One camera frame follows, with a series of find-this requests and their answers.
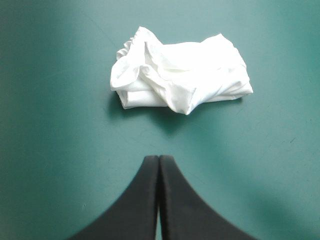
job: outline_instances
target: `green table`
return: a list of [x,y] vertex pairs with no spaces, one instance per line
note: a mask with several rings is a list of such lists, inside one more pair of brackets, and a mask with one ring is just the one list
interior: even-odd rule
[[[258,239],[320,239],[319,13],[317,0],[1,1],[0,239],[67,238],[159,154]],[[123,110],[109,76],[138,26],[166,44],[223,33],[254,94],[189,116]]]

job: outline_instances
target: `folded cloth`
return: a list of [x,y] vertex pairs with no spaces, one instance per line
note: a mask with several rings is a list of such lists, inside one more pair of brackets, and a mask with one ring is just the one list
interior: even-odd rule
[[140,26],[116,59],[110,87],[124,109],[168,106],[188,115],[201,103],[253,93],[244,60],[222,34],[202,42],[162,44]]

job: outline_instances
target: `black rubber pad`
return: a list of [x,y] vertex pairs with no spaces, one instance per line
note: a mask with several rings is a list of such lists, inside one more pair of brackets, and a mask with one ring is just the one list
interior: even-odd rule
[[197,195],[172,156],[160,156],[159,162],[163,240],[254,239],[222,218]]
[[154,240],[159,158],[147,156],[119,199],[70,240]]

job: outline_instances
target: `white napkin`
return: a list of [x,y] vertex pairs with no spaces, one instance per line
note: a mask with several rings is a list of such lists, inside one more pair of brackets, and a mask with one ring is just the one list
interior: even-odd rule
[[202,103],[252,94],[247,66],[222,34],[162,44],[145,27],[116,53],[110,87],[124,109],[166,107],[188,115]]

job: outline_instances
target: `black object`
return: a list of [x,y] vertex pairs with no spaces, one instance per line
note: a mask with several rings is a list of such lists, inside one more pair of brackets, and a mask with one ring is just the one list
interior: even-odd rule
[[192,189],[172,156],[160,156],[163,240],[253,240],[213,211]]
[[212,210],[172,156],[146,156],[119,199],[69,240],[154,240],[158,202],[164,240],[254,240]]
[[152,240],[157,224],[159,158],[146,156],[130,185],[97,220],[70,240]]

